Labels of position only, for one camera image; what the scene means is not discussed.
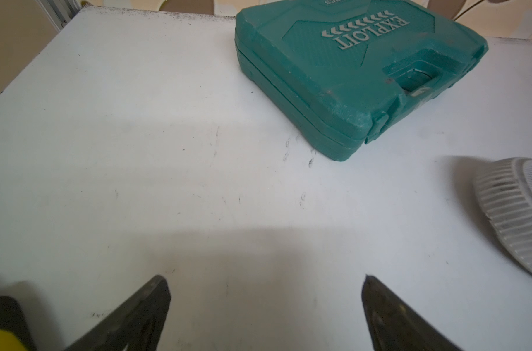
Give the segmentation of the black white canvas sneaker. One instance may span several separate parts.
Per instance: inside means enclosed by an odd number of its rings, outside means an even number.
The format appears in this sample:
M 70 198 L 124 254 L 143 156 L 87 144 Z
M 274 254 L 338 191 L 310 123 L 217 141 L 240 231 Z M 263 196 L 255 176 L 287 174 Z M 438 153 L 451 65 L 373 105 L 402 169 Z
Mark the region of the black white canvas sneaker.
M 532 275 L 532 158 L 482 165 L 473 188 L 500 244 Z

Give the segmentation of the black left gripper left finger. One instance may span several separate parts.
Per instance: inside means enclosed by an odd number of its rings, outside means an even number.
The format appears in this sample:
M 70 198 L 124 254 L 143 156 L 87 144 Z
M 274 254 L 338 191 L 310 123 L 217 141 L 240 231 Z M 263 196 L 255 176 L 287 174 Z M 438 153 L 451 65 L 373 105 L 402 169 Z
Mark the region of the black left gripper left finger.
M 156 350 L 170 301 L 166 279 L 156 275 L 67 349 Z

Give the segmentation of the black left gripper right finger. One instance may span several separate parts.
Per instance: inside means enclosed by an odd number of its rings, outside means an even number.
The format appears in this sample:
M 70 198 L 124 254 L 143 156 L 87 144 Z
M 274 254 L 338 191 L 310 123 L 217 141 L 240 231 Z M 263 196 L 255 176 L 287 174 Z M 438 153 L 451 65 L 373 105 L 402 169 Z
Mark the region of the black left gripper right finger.
M 458 350 L 375 276 L 368 275 L 361 298 L 375 350 Z

